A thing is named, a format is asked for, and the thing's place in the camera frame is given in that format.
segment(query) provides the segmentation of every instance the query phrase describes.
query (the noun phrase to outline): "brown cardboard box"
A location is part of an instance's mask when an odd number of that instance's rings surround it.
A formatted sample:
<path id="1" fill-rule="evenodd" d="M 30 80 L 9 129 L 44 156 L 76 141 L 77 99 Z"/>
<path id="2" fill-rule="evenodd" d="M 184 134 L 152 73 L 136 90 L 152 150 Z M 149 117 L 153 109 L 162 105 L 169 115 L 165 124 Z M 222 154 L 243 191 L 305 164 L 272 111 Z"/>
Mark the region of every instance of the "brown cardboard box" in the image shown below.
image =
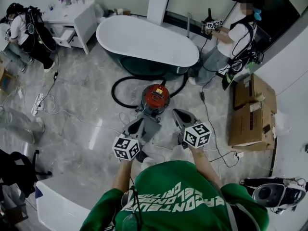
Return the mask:
<path id="1" fill-rule="evenodd" d="M 264 102 L 248 103 L 234 111 L 229 131 L 229 145 L 236 149 L 263 151 L 274 149 L 272 133 L 275 118 Z"/>
<path id="2" fill-rule="evenodd" d="M 277 113 L 275 90 L 252 74 L 236 84 L 234 108 L 237 109 L 246 103 L 257 101 L 264 101 L 273 113 Z"/>

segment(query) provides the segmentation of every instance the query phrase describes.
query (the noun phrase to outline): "dark green bathtub exterior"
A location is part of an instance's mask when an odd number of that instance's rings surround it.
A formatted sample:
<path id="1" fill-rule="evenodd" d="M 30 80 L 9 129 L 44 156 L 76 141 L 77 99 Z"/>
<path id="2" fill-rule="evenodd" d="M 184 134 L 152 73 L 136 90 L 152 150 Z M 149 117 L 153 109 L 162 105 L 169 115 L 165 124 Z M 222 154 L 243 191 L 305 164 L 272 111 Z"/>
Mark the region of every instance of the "dark green bathtub exterior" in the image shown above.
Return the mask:
<path id="1" fill-rule="evenodd" d="M 104 48 L 108 55 L 122 68 L 130 74 L 144 78 L 164 78 L 173 80 L 185 74 L 190 67 L 177 67 L 174 65 L 154 62 L 142 58 L 125 56 L 113 53 Z"/>

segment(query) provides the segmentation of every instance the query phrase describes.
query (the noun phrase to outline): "vacuum hose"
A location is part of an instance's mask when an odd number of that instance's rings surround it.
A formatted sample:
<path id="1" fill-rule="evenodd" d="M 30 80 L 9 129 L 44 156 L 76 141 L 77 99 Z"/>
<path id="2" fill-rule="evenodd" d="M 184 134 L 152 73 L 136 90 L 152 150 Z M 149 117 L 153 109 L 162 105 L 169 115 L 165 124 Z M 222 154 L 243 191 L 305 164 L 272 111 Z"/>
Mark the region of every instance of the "vacuum hose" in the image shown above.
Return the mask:
<path id="1" fill-rule="evenodd" d="M 125 104 L 125 103 L 122 103 L 116 96 L 115 96 L 115 90 L 116 90 L 116 87 L 118 84 L 120 84 L 122 81 L 125 81 L 125 80 L 128 80 L 128 79 L 139 79 L 139 80 L 163 80 L 163 83 L 162 85 L 164 85 L 166 83 L 166 80 L 163 79 L 163 78 L 144 78 L 144 77 L 136 77 L 136 76 L 128 76 L 128 77 L 124 77 L 124 78 L 121 78 L 119 79 L 113 86 L 112 86 L 112 89 L 111 89 L 111 95 L 112 95 L 112 98 L 114 99 L 114 101 L 125 107 L 125 108 L 128 108 L 128 109 L 136 109 L 138 107 L 138 105 L 128 105 L 128 104 Z M 172 93 L 170 95 L 170 97 L 174 97 L 175 95 L 177 95 L 186 85 L 186 82 L 187 82 L 187 79 L 188 79 L 188 74 L 185 73 L 184 76 L 183 76 L 183 82 L 182 82 L 182 85 L 179 87 L 179 89 L 177 89 L 174 93 Z"/>

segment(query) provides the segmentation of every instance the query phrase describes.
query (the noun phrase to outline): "white countertop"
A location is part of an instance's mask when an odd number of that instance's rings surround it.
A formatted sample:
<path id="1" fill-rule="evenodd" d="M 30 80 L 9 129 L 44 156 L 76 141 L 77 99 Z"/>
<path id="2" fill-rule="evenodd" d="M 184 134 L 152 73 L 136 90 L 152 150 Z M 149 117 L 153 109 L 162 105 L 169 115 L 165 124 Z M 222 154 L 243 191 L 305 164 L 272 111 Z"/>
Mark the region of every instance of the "white countertop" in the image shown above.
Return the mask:
<path id="1" fill-rule="evenodd" d="M 65 8 L 58 5 L 52 11 L 45 12 L 42 19 L 46 23 L 74 23 L 82 12 L 94 4 L 95 0 L 85 0 L 84 4 L 71 4 Z"/>

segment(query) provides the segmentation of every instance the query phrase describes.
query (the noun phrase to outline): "green t-shirt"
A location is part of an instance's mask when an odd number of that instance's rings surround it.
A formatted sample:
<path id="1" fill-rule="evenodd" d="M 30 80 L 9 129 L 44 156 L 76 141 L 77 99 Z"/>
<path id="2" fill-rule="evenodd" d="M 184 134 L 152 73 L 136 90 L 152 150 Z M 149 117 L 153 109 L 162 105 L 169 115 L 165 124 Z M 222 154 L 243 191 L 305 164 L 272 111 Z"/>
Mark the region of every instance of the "green t-shirt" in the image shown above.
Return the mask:
<path id="1" fill-rule="evenodd" d="M 242 205 L 261 231 L 266 230 L 269 223 L 267 209 L 254 202 L 245 187 L 228 184 L 218 190 L 189 162 L 170 161 L 149 167 L 136 178 L 135 188 L 142 230 L 229 231 L 226 202 Z M 89 213 L 81 231 L 104 230 L 112 220 L 115 230 L 122 230 L 123 220 L 132 213 L 132 209 L 122 208 L 122 196 L 118 189 L 106 192 Z M 250 228 L 252 221 L 247 214 L 241 211 L 235 214 L 236 219 L 241 220 L 240 225 L 248 225 L 245 230 L 255 230 Z"/>

